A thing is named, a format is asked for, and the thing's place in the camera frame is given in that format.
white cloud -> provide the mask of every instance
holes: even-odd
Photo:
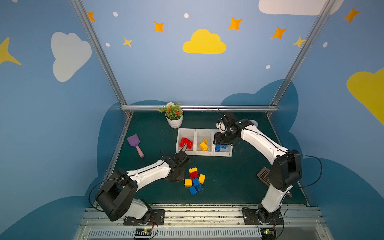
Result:
[[[319,15],[327,0],[260,0],[259,9],[266,14]],[[336,0],[331,14],[336,12],[344,0]]]
[[[56,32],[51,39],[53,74],[60,82],[68,81],[91,57],[91,45],[76,34]]]

potted plant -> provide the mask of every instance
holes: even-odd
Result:
[[[183,123],[184,113],[180,108],[180,104],[181,102],[177,104],[169,102],[165,107],[157,110],[160,113],[166,113],[166,119],[171,128],[179,128]]]

brown slotted spatula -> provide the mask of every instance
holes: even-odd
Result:
[[[132,147],[136,147],[137,149],[137,152],[139,153],[140,157],[143,158],[144,157],[144,154],[143,152],[141,151],[141,149],[139,148],[139,143],[140,143],[140,140],[139,140],[139,137],[137,136],[137,134],[133,135],[133,136],[130,136],[129,138],[127,138],[129,144],[132,146]]]

white plastic bin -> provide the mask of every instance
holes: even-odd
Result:
[[[176,141],[176,153],[180,152],[181,147],[181,139],[188,138],[190,141],[193,142],[192,149],[188,149],[187,146],[184,146],[183,151],[185,150],[185,153],[188,155],[195,155],[196,152],[196,142],[194,141],[195,139],[195,132],[196,129],[194,128],[179,128],[177,131],[177,141]]]
[[[213,132],[213,136],[214,136],[215,133],[220,132],[220,130],[214,129],[212,132]],[[213,146],[212,148],[213,148],[214,156],[217,156],[217,157],[232,157],[233,147],[231,145],[227,145],[226,149],[220,148],[220,152],[216,152],[216,146]]]
[[[200,148],[200,143],[203,142],[203,139],[206,139],[207,145],[208,145],[208,150],[207,151],[202,151]],[[195,132],[195,143],[196,143],[196,152],[195,155],[202,155],[202,156],[213,156],[213,140],[214,140],[214,133],[212,129],[196,129]]]

slotted spatula head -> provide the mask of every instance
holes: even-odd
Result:
[[[140,140],[137,134],[130,136],[129,138],[127,138],[127,140],[132,147],[137,147],[140,143]]]

